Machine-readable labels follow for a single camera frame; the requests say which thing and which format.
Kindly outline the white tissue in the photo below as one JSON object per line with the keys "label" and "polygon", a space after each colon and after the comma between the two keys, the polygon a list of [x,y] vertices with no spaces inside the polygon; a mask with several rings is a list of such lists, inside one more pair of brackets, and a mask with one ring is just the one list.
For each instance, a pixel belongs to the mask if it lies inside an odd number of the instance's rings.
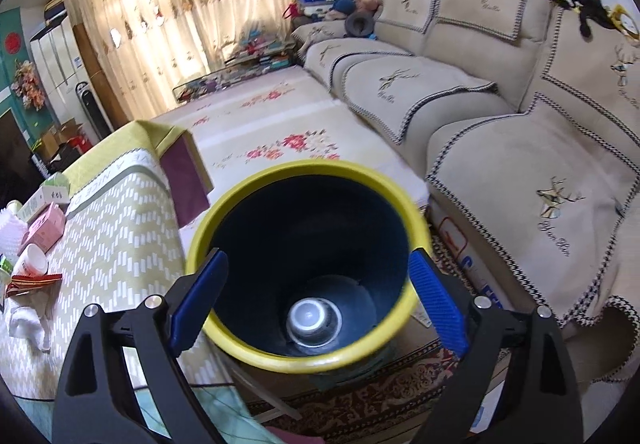
{"label": "white tissue", "polygon": [[44,290],[29,291],[6,300],[9,335],[27,340],[42,353],[51,351],[52,301]]}

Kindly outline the white paper cup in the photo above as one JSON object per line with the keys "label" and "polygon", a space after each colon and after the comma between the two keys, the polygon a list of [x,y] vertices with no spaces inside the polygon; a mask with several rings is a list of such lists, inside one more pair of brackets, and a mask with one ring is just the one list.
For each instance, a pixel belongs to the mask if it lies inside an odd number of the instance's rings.
{"label": "white paper cup", "polygon": [[39,277],[46,275],[48,268],[47,255],[36,244],[28,244],[18,257],[12,275]]}

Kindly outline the yellow rimmed black trash bin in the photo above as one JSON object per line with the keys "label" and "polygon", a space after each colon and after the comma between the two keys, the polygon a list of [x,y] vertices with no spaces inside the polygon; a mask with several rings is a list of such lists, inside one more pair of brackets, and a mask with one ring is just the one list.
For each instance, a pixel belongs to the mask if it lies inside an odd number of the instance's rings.
{"label": "yellow rimmed black trash bin", "polygon": [[[321,374],[367,360],[404,329],[418,304],[410,256],[431,247],[421,209],[391,178],[346,161],[296,161],[222,195],[194,233],[186,271],[213,249],[228,257],[203,325],[218,349],[268,372]],[[305,298],[342,313],[326,346],[288,337],[288,311]]]}

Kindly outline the patterned red brown rug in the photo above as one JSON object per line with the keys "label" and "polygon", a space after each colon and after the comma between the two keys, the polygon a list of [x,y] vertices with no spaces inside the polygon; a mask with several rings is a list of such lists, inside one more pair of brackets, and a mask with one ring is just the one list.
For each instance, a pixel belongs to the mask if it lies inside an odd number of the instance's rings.
{"label": "patterned red brown rug", "polygon": [[267,422],[328,443],[405,443],[431,415],[458,360],[433,328],[412,319],[371,375],[321,390],[308,376],[285,377],[247,367],[270,392],[299,412]]}

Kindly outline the pink tissue box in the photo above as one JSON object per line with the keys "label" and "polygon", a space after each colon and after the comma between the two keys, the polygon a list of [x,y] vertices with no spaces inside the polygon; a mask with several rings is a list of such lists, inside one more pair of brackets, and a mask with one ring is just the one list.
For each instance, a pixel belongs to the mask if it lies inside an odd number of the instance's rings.
{"label": "pink tissue box", "polygon": [[29,226],[21,249],[34,244],[44,253],[49,251],[63,236],[65,213],[58,204],[50,204],[46,210]]}

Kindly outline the white plastic cup in bin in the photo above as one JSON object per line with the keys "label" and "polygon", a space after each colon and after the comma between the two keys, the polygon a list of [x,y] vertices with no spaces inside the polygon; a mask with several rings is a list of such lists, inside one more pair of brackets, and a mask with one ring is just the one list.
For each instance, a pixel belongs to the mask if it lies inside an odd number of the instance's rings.
{"label": "white plastic cup in bin", "polygon": [[296,344],[314,349],[334,341],[342,330],[342,313],[333,302],[305,298],[292,305],[286,316],[286,332]]}

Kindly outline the black television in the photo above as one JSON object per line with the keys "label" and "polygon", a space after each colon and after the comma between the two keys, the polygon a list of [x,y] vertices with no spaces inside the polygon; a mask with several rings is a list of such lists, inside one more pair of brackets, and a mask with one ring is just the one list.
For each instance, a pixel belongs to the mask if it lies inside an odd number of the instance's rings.
{"label": "black television", "polygon": [[0,204],[10,201],[24,204],[38,190],[41,175],[32,161],[32,151],[17,126],[13,113],[7,110],[0,120]]}

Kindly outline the black tower fan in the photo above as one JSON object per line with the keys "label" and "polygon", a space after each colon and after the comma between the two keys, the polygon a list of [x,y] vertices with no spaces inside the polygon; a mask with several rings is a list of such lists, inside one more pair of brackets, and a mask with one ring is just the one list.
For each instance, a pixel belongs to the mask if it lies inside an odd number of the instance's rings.
{"label": "black tower fan", "polygon": [[75,91],[98,139],[108,137],[113,132],[113,127],[89,82],[78,82]]}

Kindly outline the beige sectional sofa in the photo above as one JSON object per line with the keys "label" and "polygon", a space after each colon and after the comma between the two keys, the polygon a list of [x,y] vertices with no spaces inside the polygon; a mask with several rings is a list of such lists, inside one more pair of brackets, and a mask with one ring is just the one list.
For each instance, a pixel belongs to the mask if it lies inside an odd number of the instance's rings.
{"label": "beige sectional sofa", "polygon": [[577,379],[639,367],[639,50],[552,0],[380,0],[373,34],[295,30],[308,72],[428,186],[500,307],[543,305]]}

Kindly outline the white refrigerator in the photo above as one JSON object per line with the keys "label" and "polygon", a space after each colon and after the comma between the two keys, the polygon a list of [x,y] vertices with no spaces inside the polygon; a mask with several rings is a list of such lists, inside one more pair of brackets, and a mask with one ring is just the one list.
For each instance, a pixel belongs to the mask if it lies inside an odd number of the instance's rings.
{"label": "white refrigerator", "polygon": [[74,119],[90,143],[98,143],[100,133],[81,100],[82,93],[94,91],[67,14],[32,36],[30,48],[55,118],[59,123]]}

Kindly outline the floral white floor mattress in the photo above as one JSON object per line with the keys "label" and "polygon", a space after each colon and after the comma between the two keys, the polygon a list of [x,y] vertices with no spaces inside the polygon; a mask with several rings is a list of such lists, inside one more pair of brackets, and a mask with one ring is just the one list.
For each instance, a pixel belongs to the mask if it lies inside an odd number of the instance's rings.
{"label": "floral white floor mattress", "polygon": [[345,103],[298,66],[210,93],[157,116],[189,130],[214,203],[250,175],[303,159],[350,161],[390,177],[423,209],[425,182]]}

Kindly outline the low shelf of books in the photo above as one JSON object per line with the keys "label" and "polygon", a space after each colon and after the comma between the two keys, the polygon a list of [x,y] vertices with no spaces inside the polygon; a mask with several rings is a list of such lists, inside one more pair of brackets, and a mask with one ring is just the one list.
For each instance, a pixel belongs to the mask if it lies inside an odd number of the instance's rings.
{"label": "low shelf of books", "polygon": [[198,76],[172,89],[178,104],[226,90],[241,82],[280,71],[292,65],[295,41],[252,30],[231,53],[224,65],[204,76]]}

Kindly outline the black mickey plush toy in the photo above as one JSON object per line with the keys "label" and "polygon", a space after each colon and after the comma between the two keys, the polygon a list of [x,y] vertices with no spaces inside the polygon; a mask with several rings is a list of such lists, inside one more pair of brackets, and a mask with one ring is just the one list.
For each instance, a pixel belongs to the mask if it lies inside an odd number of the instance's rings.
{"label": "black mickey plush toy", "polygon": [[604,8],[601,0],[551,0],[564,10],[575,11],[579,16],[579,33],[584,39],[592,37],[589,21],[595,22],[605,30],[615,30],[610,12]]}

